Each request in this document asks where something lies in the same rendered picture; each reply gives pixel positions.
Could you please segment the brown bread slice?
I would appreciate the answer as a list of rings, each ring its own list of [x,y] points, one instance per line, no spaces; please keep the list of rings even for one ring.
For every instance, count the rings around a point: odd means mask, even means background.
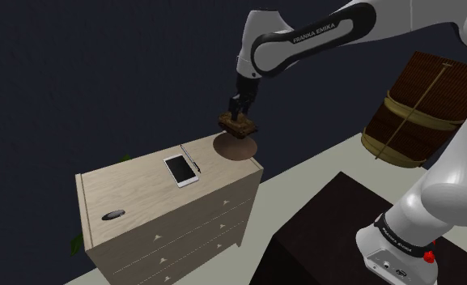
[[[239,113],[236,120],[231,118],[231,112],[221,113],[218,124],[224,131],[238,139],[247,138],[257,132],[256,124],[243,113]]]

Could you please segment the light wooden chest of drawers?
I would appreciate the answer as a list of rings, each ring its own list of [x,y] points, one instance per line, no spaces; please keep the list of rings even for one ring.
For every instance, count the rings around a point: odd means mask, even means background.
[[[202,173],[174,146],[76,175],[84,248],[109,285],[173,285],[241,244],[263,167],[223,158],[214,139],[183,144]],[[199,178],[183,188],[163,161],[178,154]]]

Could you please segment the black pen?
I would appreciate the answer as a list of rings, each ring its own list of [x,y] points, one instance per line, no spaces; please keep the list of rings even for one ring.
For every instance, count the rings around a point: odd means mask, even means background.
[[[201,172],[201,169],[198,167],[197,163],[193,160],[193,158],[191,157],[191,155],[187,152],[187,150],[185,149],[184,145],[181,144],[180,145],[180,148],[181,150],[185,153],[185,155],[187,156],[187,158],[189,159],[189,161],[192,163],[192,165],[195,167],[195,169],[197,170],[198,173],[202,173]]]

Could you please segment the brown round plate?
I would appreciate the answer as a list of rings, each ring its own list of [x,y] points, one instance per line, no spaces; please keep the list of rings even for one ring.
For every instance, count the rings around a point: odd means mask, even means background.
[[[252,138],[239,139],[229,133],[218,135],[213,148],[223,158],[234,161],[248,160],[257,153],[257,144]]]

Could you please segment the brown woven basket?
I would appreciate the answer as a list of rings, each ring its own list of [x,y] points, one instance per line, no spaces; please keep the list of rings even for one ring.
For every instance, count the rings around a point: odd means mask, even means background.
[[[377,159],[422,166],[467,118],[467,64],[416,51],[363,129]]]

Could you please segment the white smartphone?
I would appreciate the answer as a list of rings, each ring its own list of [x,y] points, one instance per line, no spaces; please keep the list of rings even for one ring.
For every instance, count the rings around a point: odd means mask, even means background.
[[[164,163],[179,188],[183,188],[199,180],[197,174],[182,154],[165,158]]]

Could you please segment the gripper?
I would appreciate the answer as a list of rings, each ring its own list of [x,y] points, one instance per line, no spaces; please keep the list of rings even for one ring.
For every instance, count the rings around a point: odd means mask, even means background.
[[[228,111],[231,119],[236,121],[240,113],[248,114],[251,104],[254,102],[260,79],[252,79],[238,74],[236,77],[236,93],[229,100]]]

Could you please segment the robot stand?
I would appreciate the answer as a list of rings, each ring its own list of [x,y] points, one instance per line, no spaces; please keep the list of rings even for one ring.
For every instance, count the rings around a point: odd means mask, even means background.
[[[391,285],[367,267],[367,251],[391,249],[373,223],[381,214],[391,229],[414,245],[434,241],[436,285],[467,285],[467,252],[443,237],[451,229],[422,205],[414,185],[390,204],[345,173],[338,173],[274,233],[249,285]]]

